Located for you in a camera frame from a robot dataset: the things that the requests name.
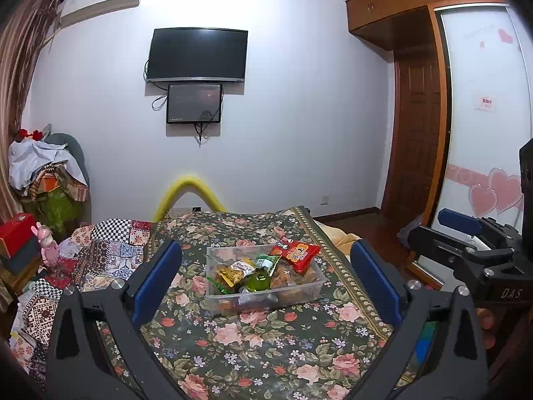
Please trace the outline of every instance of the red bow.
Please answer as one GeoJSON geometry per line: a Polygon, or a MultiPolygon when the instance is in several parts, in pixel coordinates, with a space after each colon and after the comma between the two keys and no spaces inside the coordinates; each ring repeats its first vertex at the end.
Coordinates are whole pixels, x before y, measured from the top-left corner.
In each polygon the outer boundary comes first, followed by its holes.
{"type": "Polygon", "coordinates": [[[35,141],[40,141],[43,138],[43,133],[40,130],[34,130],[33,134],[28,134],[25,129],[19,129],[18,136],[21,138],[31,137],[35,141]]]}

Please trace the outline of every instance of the cable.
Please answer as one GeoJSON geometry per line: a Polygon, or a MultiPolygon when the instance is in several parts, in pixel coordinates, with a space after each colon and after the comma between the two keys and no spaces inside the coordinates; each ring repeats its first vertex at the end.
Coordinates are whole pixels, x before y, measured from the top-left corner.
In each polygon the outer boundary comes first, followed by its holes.
{"type": "Polygon", "coordinates": [[[204,131],[207,129],[207,127],[209,126],[209,124],[213,121],[213,119],[215,118],[215,116],[220,113],[220,118],[219,120],[222,119],[222,107],[224,105],[224,87],[222,86],[222,84],[220,84],[220,90],[221,90],[221,98],[220,98],[220,106],[219,106],[219,109],[211,116],[211,119],[209,119],[209,121],[205,124],[205,127],[204,127],[204,122],[199,122],[199,123],[194,123],[195,125],[195,131],[196,133],[198,134],[198,142],[200,145],[202,145],[202,134],[204,133],[204,131]]]}
{"type": "Polygon", "coordinates": [[[159,111],[161,108],[163,108],[163,105],[165,105],[168,98],[169,98],[169,94],[165,93],[164,95],[159,96],[157,99],[154,99],[154,101],[152,102],[152,109],[154,111],[159,111]],[[161,102],[161,105],[156,106],[156,102],[163,98],[165,98],[165,100],[161,102]]]}
{"type": "Polygon", "coordinates": [[[159,96],[157,99],[154,99],[153,102],[152,102],[152,109],[154,111],[159,111],[161,108],[163,108],[163,106],[165,105],[167,99],[169,98],[169,88],[164,88],[164,87],[161,87],[161,86],[158,86],[154,81],[148,81],[148,60],[146,60],[146,63],[145,63],[145,70],[143,72],[143,78],[145,79],[145,82],[146,83],[150,83],[150,84],[153,84],[154,86],[156,86],[157,88],[163,90],[165,93],[161,96],[159,96]],[[157,101],[160,101],[161,99],[165,98],[164,101],[162,101],[159,105],[156,105],[156,102],[157,101]]]}
{"type": "Polygon", "coordinates": [[[164,87],[158,86],[155,81],[148,81],[148,60],[146,60],[146,63],[145,63],[145,72],[144,72],[143,77],[145,79],[145,82],[149,82],[150,84],[153,84],[157,88],[160,88],[161,90],[164,90],[167,93],[169,92],[169,88],[168,87],[164,88],[164,87]]]}

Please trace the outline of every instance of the blue gripper pad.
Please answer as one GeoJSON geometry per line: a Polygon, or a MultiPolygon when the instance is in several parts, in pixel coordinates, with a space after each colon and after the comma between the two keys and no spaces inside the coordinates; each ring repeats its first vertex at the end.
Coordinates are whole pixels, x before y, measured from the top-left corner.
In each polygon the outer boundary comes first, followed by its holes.
{"type": "Polygon", "coordinates": [[[364,239],[352,245],[350,262],[383,322],[399,326],[407,308],[407,291],[396,268],[384,262],[364,239]]]}
{"type": "Polygon", "coordinates": [[[181,266],[182,252],[178,241],[165,243],[161,250],[163,254],[133,298],[132,324],[136,329],[154,317],[181,266]]]}
{"type": "Polygon", "coordinates": [[[450,209],[441,210],[437,219],[439,224],[470,236],[479,235],[483,231],[477,218],[450,209]]]}

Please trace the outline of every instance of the pink heart decal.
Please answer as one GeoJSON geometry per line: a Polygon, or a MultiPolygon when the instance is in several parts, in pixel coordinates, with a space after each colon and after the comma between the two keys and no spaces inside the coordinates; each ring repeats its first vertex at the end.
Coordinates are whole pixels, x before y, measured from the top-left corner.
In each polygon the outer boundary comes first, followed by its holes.
{"type": "Polygon", "coordinates": [[[498,34],[502,42],[505,42],[506,44],[513,43],[513,37],[510,34],[508,34],[505,30],[499,29],[498,34]]]}
{"type": "Polygon", "coordinates": [[[468,200],[475,216],[483,216],[491,212],[498,203],[496,192],[484,189],[481,185],[472,185],[468,190],[468,200]]]}
{"type": "Polygon", "coordinates": [[[507,177],[501,168],[493,168],[489,174],[489,188],[496,192],[498,214],[516,205],[522,198],[520,177],[516,174],[507,177]]]}

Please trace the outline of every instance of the wall-mounted tv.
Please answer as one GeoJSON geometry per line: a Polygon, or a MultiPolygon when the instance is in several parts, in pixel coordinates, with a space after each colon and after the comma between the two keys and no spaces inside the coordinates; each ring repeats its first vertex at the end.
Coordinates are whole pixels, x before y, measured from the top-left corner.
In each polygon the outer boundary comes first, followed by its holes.
{"type": "Polygon", "coordinates": [[[248,32],[244,30],[155,29],[148,81],[244,81],[248,32]]]}

